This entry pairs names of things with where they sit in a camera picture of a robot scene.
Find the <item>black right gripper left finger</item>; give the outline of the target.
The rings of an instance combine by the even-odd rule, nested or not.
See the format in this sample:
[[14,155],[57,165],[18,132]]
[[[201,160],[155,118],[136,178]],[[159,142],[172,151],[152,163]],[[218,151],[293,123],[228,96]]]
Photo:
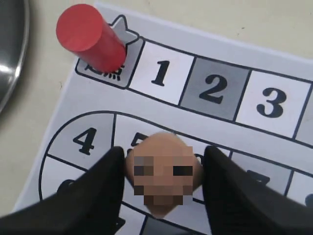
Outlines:
[[2,235],[113,235],[124,193],[124,151],[111,148],[54,195],[0,219]]

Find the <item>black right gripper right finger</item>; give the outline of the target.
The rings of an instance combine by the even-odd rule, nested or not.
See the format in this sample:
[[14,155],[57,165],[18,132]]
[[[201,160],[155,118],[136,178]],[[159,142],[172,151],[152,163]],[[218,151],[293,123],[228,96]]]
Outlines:
[[203,198],[214,235],[311,235],[313,211],[257,182],[222,151],[203,157]]

